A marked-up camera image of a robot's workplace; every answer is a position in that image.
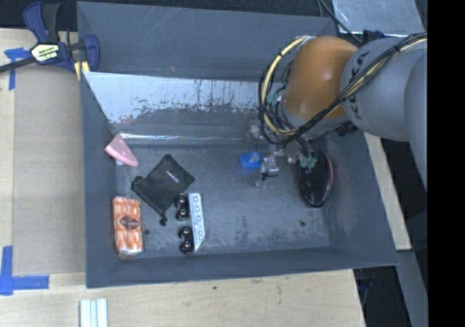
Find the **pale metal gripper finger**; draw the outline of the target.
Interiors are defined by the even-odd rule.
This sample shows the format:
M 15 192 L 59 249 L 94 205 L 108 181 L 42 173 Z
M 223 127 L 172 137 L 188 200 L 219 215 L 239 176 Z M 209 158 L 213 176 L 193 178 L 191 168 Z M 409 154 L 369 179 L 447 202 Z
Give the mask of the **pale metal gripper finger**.
M 248 123 L 248 144 L 257 145 L 262 140 L 261 122 L 250 120 Z
M 255 187 L 264 188 L 267 181 L 279 173 L 278 162 L 275 157 L 260 158 L 259 177 L 255 180 Z

